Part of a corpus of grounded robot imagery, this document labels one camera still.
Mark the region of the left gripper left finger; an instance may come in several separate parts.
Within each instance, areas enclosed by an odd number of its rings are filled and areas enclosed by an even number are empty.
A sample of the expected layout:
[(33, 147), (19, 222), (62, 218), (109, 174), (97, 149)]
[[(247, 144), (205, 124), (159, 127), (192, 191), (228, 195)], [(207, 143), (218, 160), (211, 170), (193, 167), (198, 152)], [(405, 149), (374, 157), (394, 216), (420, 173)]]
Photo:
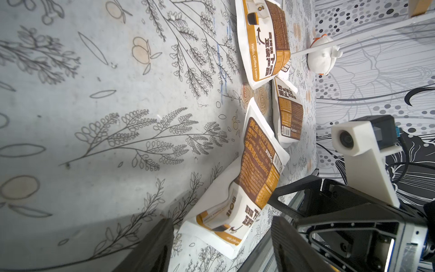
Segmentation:
[(167, 272), (174, 241), (173, 231), (173, 221), (162, 219), (114, 271)]

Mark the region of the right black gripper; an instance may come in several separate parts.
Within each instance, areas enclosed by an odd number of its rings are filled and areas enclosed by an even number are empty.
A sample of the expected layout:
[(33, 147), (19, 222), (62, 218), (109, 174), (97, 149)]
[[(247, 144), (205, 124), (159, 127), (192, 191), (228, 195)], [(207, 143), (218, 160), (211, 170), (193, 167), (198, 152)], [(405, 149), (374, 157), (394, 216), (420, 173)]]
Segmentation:
[(435, 263), (435, 223), (422, 209), (386, 204), (310, 175), (277, 187), (268, 204), (341, 272), (419, 272)]

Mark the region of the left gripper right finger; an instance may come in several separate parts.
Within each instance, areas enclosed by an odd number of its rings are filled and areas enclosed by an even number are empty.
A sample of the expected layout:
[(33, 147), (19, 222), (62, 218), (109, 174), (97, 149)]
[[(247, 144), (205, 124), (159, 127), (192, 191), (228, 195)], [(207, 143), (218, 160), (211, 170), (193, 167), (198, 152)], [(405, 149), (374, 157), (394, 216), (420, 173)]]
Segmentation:
[(271, 237), (280, 272), (333, 272), (334, 267), (325, 256), (325, 247), (313, 245), (298, 232), (299, 227), (314, 227), (331, 221), (324, 215), (302, 218), (294, 227), (282, 216), (274, 216)]

